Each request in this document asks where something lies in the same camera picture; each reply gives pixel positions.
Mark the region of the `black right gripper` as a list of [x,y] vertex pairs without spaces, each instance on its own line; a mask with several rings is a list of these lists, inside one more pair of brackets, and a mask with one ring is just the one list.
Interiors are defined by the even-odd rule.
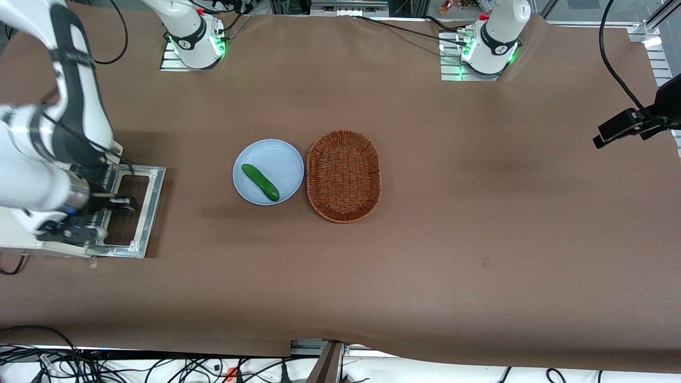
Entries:
[[102,210],[122,212],[138,211],[138,208],[134,205],[137,204],[138,201],[133,196],[111,193],[106,191],[102,185],[94,184],[93,182],[88,182],[88,187],[88,214],[95,214]]

